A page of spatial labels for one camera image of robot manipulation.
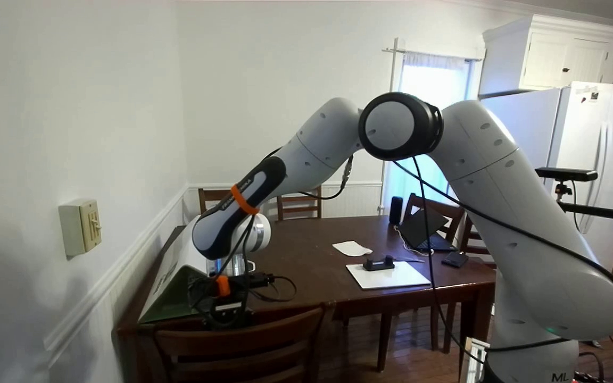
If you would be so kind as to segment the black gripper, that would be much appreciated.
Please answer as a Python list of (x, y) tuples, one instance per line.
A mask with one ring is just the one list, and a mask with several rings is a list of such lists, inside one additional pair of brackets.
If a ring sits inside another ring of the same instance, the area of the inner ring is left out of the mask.
[(250, 317), (248, 296), (271, 283), (273, 278), (267, 273), (192, 280), (187, 283), (187, 303), (207, 325), (235, 328)]

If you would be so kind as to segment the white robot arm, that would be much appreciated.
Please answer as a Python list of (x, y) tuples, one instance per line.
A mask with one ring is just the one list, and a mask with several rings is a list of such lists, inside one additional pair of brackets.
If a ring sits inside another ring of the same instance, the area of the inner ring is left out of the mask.
[(387, 163), (430, 156), (485, 242), (497, 264), (485, 383), (571, 383), (580, 346), (613, 333), (613, 278), (478, 100), (446, 108), (400, 92), (362, 108), (328, 100), (193, 220), (192, 246), (208, 260), (231, 256), (237, 229), (264, 200), (321, 186), (360, 150)]

